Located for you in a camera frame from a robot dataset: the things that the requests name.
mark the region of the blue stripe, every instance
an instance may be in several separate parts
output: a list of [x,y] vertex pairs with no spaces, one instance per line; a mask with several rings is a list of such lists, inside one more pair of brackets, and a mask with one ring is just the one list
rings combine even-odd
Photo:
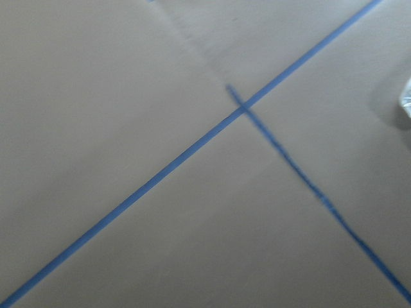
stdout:
[[[372,1],[363,9],[361,9],[357,14],[352,16],[348,21],[343,23],[337,30],[329,34],[324,40],[310,49],[306,54],[304,54],[300,59],[295,61],[291,66],[289,66],[280,75],[275,77],[270,83],[253,95],[247,102],[246,106],[250,107],[260,100],[265,94],[275,88],[284,79],[291,75],[296,69],[298,69],[302,64],[307,62],[312,56],[318,53],[322,48],[328,45],[333,39],[335,39],[339,34],[345,31],[350,25],[364,16],[371,8],[377,5],[378,1]],[[60,266],[65,260],[67,260],[72,254],[79,250],[85,243],[90,241],[98,232],[103,230],[109,223],[115,220],[122,212],[127,210],[133,203],[144,196],[151,188],[156,186],[163,178],[168,176],[175,168],[179,167],[184,161],[186,161],[190,156],[197,152],[203,145],[209,142],[213,137],[215,137],[220,131],[237,119],[240,115],[244,113],[244,109],[239,107],[232,114],[226,117],[223,121],[218,123],[214,128],[208,131],[203,137],[191,145],[186,151],[180,154],[175,160],[170,162],[164,169],[158,172],[151,180],[145,183],[143,186],[138,188],[138,190],[129,196],[125,201],[118,205],[114,210],[108,213],[103,219],[101,219],[97,224],[91,227],[86,233],[84,233],[79,239],[77,239],[73,244],[67,247],[62,253],[55,257],[50,263],[44,266],[37,274],[31,277],[27,282],[25,282],[21,287],[19,287],[15,292],[13,292],[6,300],[0,304],[0,308],[9,308],[21,297],[23,297],[28,291],[30,291],[35,285],[37,285],[41,280],[48,276],[53,270]]]
[[373,0],[366,6],[364,6],[360,11],[354,14],[350,19],[345,21],[341,26],[336,30],[327,35],[323,40],[321,40],[317,45],[312,47],[309,51],[303,54],[297,61],[292,65],[287,67],[283,72],[281,72],[277,77],[272,81],[266,84],[261,88],[255,95],[251,96],[246,102],[244,102],[247,108],[250,108],[252,105],[257,103],[261,98],[267,95],[272,89],[278,86],[284,79],[289,77],[292,73],[295,72],[300,66],[306,63],[309,59],[315,56],[319,51],[324,49],[329,43],[335,40],[339,35],[341,35],[346,29],[351,27],[356,21],[360,20],[365,14],[371,11],[377,4],[382,2],[382,0]]
[[354,241],[360,246],[366,255],[373,261],[378,269],[385,275],[385,277],[391,282],[391,284],[404,296],[405,300],[411,304],[411,293],[406,287],[397,279],[397,277],[391,272],[391,270],[385,265],[385,263],[376,255],[375,252],[365,243],[364,240],[358,236],[354,230],[347,224],[345,219],[337,211],[330,199],[310,180],[310,178],[304,173],[304,171],[298,166],[294,159],[288,154],[283,145],[276,139],[274,134],[264,125],[262,120],[245,106],[240,95],[236,92],[235,88],[231,85],[227,86],[227,90],[233,97],[234,101],[243,109],[248,115],[250,120],[254,123],[257,129],[263,134],[266,140],[272,145],[274,149],[285,159],[290,167],[298,174],[301,180],[312,190],[314,195],[326,206],[331,215],[340,223],[340,225],[347,231],[347,233],[354,239]]

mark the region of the blue tape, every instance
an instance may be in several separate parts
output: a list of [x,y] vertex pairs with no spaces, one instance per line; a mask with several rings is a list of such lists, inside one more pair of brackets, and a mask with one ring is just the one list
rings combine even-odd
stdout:
[[[324,40],[319,42],[316,46],[311,48],[307,53],[290,65],[286,70],[284,70],[280,75],[275,77],[267,85],[265,85],[260,91],[253,95],[247,102],[246,107],[251,107],[258,100],[260,100],[265,94],[270,92],[273,88],[279,85],[284,79],[291,75],[296,69],[298,69],[302,64],[307,62],[311,57],[318,53],[322,48],[328,45],[332,40],[334,40],[339,34],[345,31],[350,25],[364,16],[369,10],[376,6],[382,0],[372,1],[363,9],[361,9],[357,14],[353,15],[348,21],[343,23],[339,28],[329,34]],[[28,291],[30,291],[35,285],[37,285],[41,280],[46,278],[53,270],[60,266],[65,260],[67,260],[72,254],[79,250],[85,243],[90,241],[98,232],[103,230],[109,223],[115,220],[122,212],[127,210],[133,203],[144,196],[151,188],[156,186],[163,178],[168,176],[174,169],[179,167],[184,161],[186,161],[190,156],[197,152],[203,145],[209,142],[213,137],[215,137],[220,131],[225,127],[230,125],[235,119],[244,113],[243,107],[239,107],[232,114],[226,117],[223,121],[218,123],[214,128],[209,130],[203,137],[197,140],[193,145],[191,145],[186,151],[181,153],[175,160],[170,162],[164,169],[158,172],[151,180],[145,183],[143,186],[138,188],[138,190],[129,196],[125,201],[118,205],[114,210],[108,213],[103,219],[101,219],[97,224],[91,227],[86,233],[84,233],[80,238],[78,238],[73,244],[67,247],[62,253],[55,257],[51,262],[44,266],[39,272],[32,276],[27,282],[25,282],[21,287],[14,291],[6,300],[0,304],[0,308],[9,308],[21,297],[23,297]]]
[[404,296],[409,304],[411,304],[411,293],[406,287],[397,279],[397,277],[391,272],[391,270],[385,265],[385,263],[376,255],[375,252],[365,243],[364,240],[358,236],[354,230],[347,224],[345,219],[337,211],[330,199],[310,180],[310,178],[304,173],[304,171],[298,166],[294,159],[288,154],[283,145],[274,137],[274,134],[264,125],[262,120],[245,106],[245,103],[237,93],[236,89],[228,85],[227,90],[232,96],[233,100],[239,105],[243,111],[248,115],[250,120],[254,123],[257,129],[263,134],[265,139],[272,145],[274,149],[285,159],[290,167],[298,174],[301,180],[312,190],[314,195],[326,206],[331,215],[340,223],[345,231],[354,239],[354,241],[360,246],[365,254],[371,259],[371,261],[377,266],[377,268],[385,275],[385,277],[391,282],[391,284]]

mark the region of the thin blue line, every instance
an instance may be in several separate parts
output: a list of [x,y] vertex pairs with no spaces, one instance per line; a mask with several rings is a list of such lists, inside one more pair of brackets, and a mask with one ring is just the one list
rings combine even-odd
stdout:
[[385,263],[376,255],[375,252],[358,236],[354,230],[347,224],[345,219],[337,211],[330,199],[310,180],[310,178],[304,173],[304,171],[298,166],[294,159],[288,154],[284,146],[276,139],[274,134],[264,125],[262,120],[245,106],[240,95],[235,88],[231,85],[227,86],[228,92],[233,97],[234,101],[239,105],[243,111],[248,115],[250,120],[254,123],[257,129],[263,134],[265,139],[269,141],[272,147],[279,152],[279,154],[286,160],[288,165],[298,174],[301,180],[312,190],[314,195],[326,206],[331,215],[340,223],[340,225],[348,232],[348,234],[354,239],[354,241],[360,246],[366,255],[373,261],[373,263],[380,269],[380,271],[386,276],[391,284],[404,296],[405,300],[411,304],[411,293],[406,287],[397,279],[397,277],[391,272],[391,270],[385,265]]
[[[352,16],[348,21],[343,23],[337,30],[329,34],[324,40],[310,49],[306,54],[304,54],[300,59],[295,61],[291,66],[289,66],[280,75],[275,77],[270,83],[253,95],[247,102],[246,106],[250,107],[260,100],[265,94],[275,88],[284,79],[291,75],[296,69],[298,69],[302,64],[307,62],[312,56],[318,53],[322,48],[328,45],[333,39],[335,39],[339,34],[345,31],[350,25],[355,21],[364,16],[371,8],[377,5],[378,1],[372,1],[370,4],[361,9],[358,13]],[[196,151],[198,151],[203,145],[209,142],[213,137],[215,137],[220,131],[225,127],[230,125],[235,119],[244,113],[243,108],[239,107],[232,114],[226,117],[223,121],[218,123],[214,128],[209,130],[203,137],[197,140],[193,145],[191,145],[186,151],[181,153],[175,160],[170,162],[164,169],[158,172],[151,180],[145,183],[143,186],[138,188],[138,190],[129,196],[125,201],[118,205],[114,210],[108,213],[103,219],[101,219],[97,224],[91,227],[86,233],[84,233],[80,238],[78,238],[73,244],[67,247],[62,253],[55,257],[51,262],[44,266],[39,272],[32,276],[27,282],[25,282],[21,287],[14,291],[6,300],[0,304],[0,308],[9,308],[21,297],[23,297],[28,291],[30,291],[35,285],[37,285],[41,280],[48,276],[53,270],[60,266],[65,260],[67,260],[72,254],[79,250],[85,243],[90,241],[98,232],[103,230],[109,223],[116,219],[122,212],[127,210],[133,203],[144,196],[151,188],[157,185],[163,178],[168,176],[174,169],[179,167],[184,161],[186,161],[190,156],[192,156]]]
[[336,30],[327,35],[323,40],[321,40],[317,45],[312,47],[309,51],[303,54],[297,61],[292,65],[287,67],[283,72],[276,76],[272,81],[266,84],[263,88],[258,90],[253,96],[251,96],[246,102],[244,102],[247,108],[250,108],[252,105],[257,103],[261,98],[267,95],[272,89],[278,86],[284,79],[289,77],[292,73],[295,72],[300,66],[306,63],[309,59],[315,56],[319,51],[325,48],[329,43],[335,40],[339,35],[341,35],[346,29],[351,27],[356,21],[360,20],[365,14],[371,11],[377,4],[382,2],[382,0],[373,0],[366,6],[364,6],[360,11],[355,13],[350,19],[345,21],[341,26]]

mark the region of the clear plastic object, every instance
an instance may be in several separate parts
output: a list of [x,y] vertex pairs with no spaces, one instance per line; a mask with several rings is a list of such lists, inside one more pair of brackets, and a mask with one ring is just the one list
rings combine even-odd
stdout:
[[408,116],[411,117],[411,79],[409,79],[399,97],[399,105],[403,107]]

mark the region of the gray floor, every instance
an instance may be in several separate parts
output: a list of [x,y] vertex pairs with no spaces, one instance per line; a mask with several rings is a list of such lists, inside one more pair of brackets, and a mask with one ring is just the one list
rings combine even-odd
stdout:
[[[367,1],[0,4],[0,301]],[[254,107],[411,289],[411,3]],[[408,307],[243,115],[16,307]]]

